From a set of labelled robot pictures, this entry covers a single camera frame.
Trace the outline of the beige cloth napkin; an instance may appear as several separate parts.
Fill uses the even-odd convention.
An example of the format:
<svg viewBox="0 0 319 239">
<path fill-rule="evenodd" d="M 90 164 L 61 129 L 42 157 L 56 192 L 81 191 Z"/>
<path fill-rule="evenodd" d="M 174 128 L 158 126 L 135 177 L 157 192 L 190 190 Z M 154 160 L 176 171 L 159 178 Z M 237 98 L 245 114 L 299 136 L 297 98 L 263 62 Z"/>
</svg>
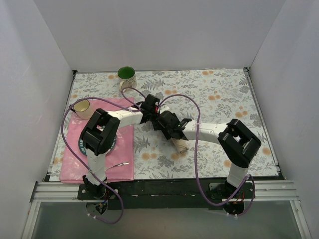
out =
<svg viewBox="0 0 319 239">
<path fill-rule="evenodd" d="M 185 153 L 186 151 L 189 150 L 189 147 L 186 144 L 186 140 L 174 139 L 174 138 L 172 138 L 171 140 L 172 140 L 173 144 L 175 145 L 178 153 Z"/>
</svg>

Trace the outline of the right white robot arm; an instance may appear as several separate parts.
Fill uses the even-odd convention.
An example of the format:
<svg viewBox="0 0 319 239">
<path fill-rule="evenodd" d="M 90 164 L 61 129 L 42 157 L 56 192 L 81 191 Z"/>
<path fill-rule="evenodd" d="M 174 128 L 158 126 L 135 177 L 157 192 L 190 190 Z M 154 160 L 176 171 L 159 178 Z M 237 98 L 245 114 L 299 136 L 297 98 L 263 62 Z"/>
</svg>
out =
<svg viewBox="0 0 319 239">
<path fill-rule="evenodd" d="M 152 125 L 166 139 L 201 140 L 219 144 L 232 164 L 218 193 L 231 198 L 237 198 L 243 193 L 242 181 L 261 147 L 261 141 L 240 120 L 232 119 L 229 123 L 220 124 L 199 123 L 192 119 L 179 120 L 176 114 L 164 111 L 152 121 Z"/>
</svg>

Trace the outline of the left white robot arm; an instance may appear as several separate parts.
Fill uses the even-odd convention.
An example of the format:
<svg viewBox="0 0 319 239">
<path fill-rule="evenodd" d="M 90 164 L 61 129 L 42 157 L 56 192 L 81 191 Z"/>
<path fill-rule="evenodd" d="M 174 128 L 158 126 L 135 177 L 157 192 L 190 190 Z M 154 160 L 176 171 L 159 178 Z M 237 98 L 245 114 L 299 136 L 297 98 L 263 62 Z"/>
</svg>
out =
<svg viewBox="0 0 319 239">
<path fill-rule="evenodd" d="M 117 136 L 117 130 L 126 126 L 146 123 L 158 116 L 160 100 L 149 94 L 138 104 L 139 108 L 129 107 L 124 110 L 94 111 L 80 134 L 86 150 L 89 172 L 83 176 L 87 192 L 95 199 L 105 196 L 106 180 L 105 159 Z"/>
</svg>

